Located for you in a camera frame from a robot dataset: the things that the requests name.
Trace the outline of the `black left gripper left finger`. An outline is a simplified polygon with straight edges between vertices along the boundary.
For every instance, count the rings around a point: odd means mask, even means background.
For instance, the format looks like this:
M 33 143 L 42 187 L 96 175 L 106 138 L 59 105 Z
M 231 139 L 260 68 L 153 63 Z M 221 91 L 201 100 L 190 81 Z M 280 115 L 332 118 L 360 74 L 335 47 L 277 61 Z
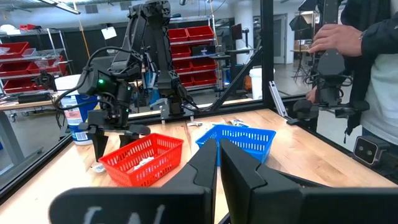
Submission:
M 213 223 L 217 145 L 208 140 L 162 187 L 83 187 L 57 196 L 51 223 Z

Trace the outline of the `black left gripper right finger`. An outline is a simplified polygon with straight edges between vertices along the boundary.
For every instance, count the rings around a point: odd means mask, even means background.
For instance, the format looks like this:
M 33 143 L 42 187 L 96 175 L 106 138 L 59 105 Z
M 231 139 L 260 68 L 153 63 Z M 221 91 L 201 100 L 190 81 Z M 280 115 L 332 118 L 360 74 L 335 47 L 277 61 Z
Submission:
M 396 188 L 304 187 L 231 141 L 220 145 L 231 223 L 397 224 Z

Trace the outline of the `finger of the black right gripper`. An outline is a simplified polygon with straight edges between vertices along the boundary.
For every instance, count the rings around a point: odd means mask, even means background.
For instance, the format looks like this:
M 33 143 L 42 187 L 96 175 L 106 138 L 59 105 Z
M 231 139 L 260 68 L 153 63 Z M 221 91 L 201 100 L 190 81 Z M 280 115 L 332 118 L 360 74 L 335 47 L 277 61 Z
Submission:
M 101 128 L 92 128 L 89 130 L 89 138 L 93 141 L 95 159 L 99 161 L 104 155 L 106 144 L 108 142 L 108 136 L 104 134 L 104 130 Z
M 137 133 L 124 133 L 119 135 L 120 148 L 136 141 L 139 139 L 139 134 Z

